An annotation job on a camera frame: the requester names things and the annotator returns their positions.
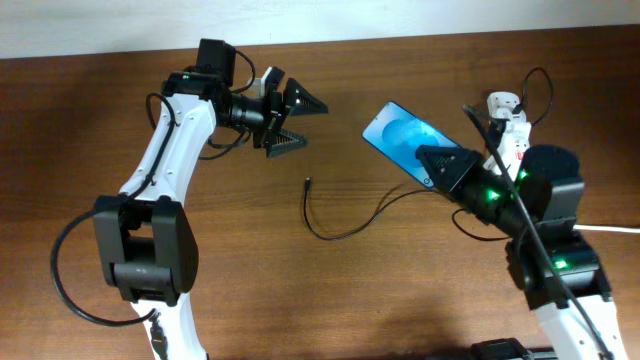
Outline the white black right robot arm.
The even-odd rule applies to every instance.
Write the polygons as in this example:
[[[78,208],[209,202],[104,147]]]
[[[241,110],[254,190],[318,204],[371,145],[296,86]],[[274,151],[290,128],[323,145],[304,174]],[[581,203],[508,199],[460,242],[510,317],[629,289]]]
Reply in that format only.
[[[512,185],[474,150],[421,145],[416,157],[443,196],[510,237],[509,273],[556,358],[626,358],[610,283],[575,228],[585,184],[574,153],[530,148]]]

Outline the white charger adapter plug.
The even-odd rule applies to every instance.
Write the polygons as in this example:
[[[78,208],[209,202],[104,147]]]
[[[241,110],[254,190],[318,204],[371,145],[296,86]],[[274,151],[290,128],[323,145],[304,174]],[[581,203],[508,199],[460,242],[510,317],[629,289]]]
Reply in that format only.
[[[489,115],[492,118],[507,119],[516,123],[526,123],[526,113],[523,110],[519,112],[516,110],[516,107],[520,104],[520,98],[511,92],[493,92],[487,98]]]

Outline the blue Samsung smartphone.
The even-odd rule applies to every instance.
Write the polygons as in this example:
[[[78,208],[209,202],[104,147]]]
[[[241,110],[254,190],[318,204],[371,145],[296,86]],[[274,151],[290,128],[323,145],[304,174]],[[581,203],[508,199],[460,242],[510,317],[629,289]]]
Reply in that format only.
[[[416,157],[417,149],[422,145],[458,147],[431,124],[393,101],[383,106],[364,129],[362,137],[428,189],[434,184]]]

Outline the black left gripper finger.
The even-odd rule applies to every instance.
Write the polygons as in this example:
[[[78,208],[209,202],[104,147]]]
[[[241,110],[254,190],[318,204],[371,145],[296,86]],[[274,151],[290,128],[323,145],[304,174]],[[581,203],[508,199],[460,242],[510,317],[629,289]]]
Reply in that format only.
[[[327,114],[328,106],[311,95],[297,80],[289,78],[283,92],[285,112],[288,116]]]
[[[266,157],[275,158],[308,145],[307,139],[299,134],[281,129],[278,133],[268,132],[265,142]]]

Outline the white power strip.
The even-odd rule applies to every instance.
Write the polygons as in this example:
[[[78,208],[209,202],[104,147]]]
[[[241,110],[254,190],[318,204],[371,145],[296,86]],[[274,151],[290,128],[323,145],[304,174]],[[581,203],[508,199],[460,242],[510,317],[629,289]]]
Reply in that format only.
[[[523,110],[523,105],[517,106],[516,110],[517,112]],[[530,147],[531,128],[532,125],[528,119],[526,123],[516,123],[490,116],[490,133],[493,136],[493,142],[497,144],[498,153],[513,181],[517,180],[521,162]]]

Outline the black base bracket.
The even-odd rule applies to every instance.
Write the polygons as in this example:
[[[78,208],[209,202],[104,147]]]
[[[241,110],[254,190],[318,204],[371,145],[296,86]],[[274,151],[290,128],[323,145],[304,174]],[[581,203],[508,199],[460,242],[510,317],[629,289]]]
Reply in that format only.
[[[532,360],[532,353],[515,338],[496,339],[473,344],[473,360]]]

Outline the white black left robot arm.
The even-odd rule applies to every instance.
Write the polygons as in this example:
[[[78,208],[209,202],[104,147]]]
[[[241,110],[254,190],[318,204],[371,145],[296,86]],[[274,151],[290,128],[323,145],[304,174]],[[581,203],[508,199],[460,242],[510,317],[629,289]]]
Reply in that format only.
[[[222,75],[174,72],[163,83],[161,117],[131,178],[95,206],[103,274],[141,316],[157,359],[205,359],[191,310],[199,264],[184,203],[206,141],[217,127],[254,133],[268,157],[305,146],[283,129],[289,116],[324,114],[328,107],[295,79],[277,90],[283,72],[269,69],[257,97],[231,92]]]

